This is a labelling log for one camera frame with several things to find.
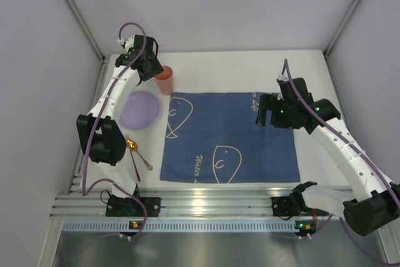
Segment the orange plastic cup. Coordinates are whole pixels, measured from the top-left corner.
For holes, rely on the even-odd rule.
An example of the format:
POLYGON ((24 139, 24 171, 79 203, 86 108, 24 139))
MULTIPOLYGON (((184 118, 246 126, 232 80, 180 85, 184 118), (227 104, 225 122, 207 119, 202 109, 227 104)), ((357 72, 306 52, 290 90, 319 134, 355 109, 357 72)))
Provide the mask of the orange plastic cup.
POLYGON ((165 96, 169 96, 174 91, 173 70, 169 66, 163 66, 162 68, 163 71, 155 77, 155 80, 160 92, 165 96))

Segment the purple plastic plate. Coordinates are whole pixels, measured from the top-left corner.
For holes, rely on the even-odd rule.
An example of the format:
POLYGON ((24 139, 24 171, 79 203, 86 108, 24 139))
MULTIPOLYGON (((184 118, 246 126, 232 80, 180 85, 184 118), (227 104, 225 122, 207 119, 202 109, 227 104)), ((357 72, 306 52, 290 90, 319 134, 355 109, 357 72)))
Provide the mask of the purple plastic plate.
POLYGON ((130 130, 142 130, 155 121, 159 110, 159 100, 153 93, 134 91, 122 109, 119 122, 130 130))

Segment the blue embroidered cloth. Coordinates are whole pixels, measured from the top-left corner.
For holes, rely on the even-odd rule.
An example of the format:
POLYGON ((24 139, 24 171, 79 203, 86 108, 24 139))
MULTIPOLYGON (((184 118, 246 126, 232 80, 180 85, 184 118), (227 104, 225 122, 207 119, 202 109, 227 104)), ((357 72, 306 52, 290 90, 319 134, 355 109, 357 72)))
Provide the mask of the blue embroidered cloth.
POLYGON ((192 184, 298 183, 294 133, 256 124, 260 95, 173 93, 160 179, 192 184))

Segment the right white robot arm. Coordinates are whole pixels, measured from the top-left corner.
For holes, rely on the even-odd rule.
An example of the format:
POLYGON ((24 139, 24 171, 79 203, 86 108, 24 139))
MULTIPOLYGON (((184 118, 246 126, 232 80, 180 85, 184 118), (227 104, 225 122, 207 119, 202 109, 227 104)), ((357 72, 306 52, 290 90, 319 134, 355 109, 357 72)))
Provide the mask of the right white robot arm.
POLYGON ((328 99, 315 101, 303 78, 277 80, 280 93, 259 97, 256 124, 305 129, 327 152, 351 187, 351 193, 301 183, 289 195, 298 211, 325 211, 343 218, 358 235, 399 218, 399 185, 373 165, 348 131, 340 112, 328 99))

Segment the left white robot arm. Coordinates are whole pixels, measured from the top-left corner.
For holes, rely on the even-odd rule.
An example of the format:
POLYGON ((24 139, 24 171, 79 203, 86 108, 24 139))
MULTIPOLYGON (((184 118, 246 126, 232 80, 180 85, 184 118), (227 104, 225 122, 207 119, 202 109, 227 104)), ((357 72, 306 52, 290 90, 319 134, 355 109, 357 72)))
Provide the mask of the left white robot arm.
POLYGON ((111 208, 124 204, 136 207, 139 199, 137 183, 129 174, 125 158, 126 135, 118 120, 133 89, 163 70, 154 38, 137 34, 123 41, 122 47, 124 53, 116 58, 111 79, 99 100, 76 120, 83 170, 93 163, 104 172, 103 182, 111 185, 111 208))

